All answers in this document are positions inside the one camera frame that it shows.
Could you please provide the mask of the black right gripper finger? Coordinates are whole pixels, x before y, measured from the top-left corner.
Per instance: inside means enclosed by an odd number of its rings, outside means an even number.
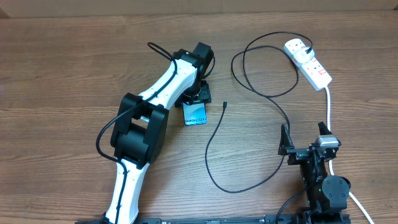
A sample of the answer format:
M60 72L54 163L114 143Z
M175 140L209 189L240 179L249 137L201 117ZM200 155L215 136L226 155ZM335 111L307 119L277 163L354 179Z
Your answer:
M320 135L332 135L332 132L327 128L326 124L321 121L318 123Z
M286 156L288 154L293 153L295 147L291 140L289 130L287 129L285 124L281 125L280 129L280 143L278 149L278 155Z

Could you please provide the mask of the blue Galaxy smartphone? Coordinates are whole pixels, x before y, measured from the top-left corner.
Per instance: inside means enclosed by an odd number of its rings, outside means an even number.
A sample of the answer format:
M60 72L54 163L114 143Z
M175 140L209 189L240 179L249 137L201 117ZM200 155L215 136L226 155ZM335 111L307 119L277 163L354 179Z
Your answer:
M183 117L186 126L201 125L207 123L205 104L183 104Z

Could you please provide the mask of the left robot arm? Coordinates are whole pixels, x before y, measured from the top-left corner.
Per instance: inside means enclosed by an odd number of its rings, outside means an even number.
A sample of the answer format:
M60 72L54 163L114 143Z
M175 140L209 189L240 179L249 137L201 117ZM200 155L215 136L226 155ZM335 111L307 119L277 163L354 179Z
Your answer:
M169 112L172 107L183 110L187 126L205 124L205 106L211 103L206 77L215 65L209 45L197 43L192 52L180 49L169 53L159 45L148 46L170 61L165 73L139 95L126 93L118 114L99 132L101 137L112 127L110 160L117 165L111 205L99 223L134 223L138 217L139 196L148 167L155 162L164 145Z

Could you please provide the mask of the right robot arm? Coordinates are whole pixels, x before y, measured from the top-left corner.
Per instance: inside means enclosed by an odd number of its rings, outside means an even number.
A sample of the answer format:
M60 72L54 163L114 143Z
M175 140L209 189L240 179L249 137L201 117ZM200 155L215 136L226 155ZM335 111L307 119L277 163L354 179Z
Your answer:
M278 223L350 223L349 216L343 214L347 209L347 198L351 188L350 181L326 171L325 163L336 157L341 146L323 122L318 123L320 134L307 148L296 149L286 125L281 126L278 155L287 156L288 165L300 166L304 189L292 196L279 209L275 216ZM307 195L308 207L297 213L281 218L283 209L295 198Z

